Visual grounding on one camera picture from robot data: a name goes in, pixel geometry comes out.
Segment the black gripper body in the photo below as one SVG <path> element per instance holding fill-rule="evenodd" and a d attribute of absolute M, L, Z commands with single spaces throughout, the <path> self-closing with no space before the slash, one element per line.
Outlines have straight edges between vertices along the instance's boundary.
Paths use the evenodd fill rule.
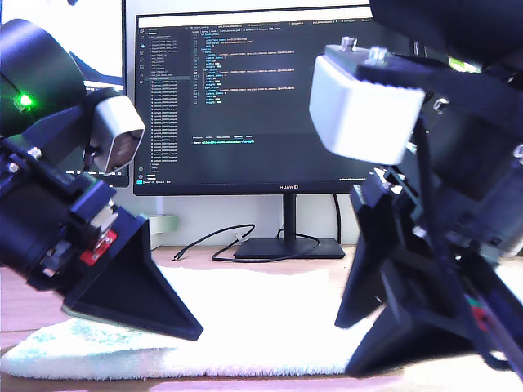
<path fill-rule="evenodd" d="M 38 291 L 88 287 L 118 255 L 114 189 L 86 173 L 10 179 L 1 188 L 1 264 Z"/>

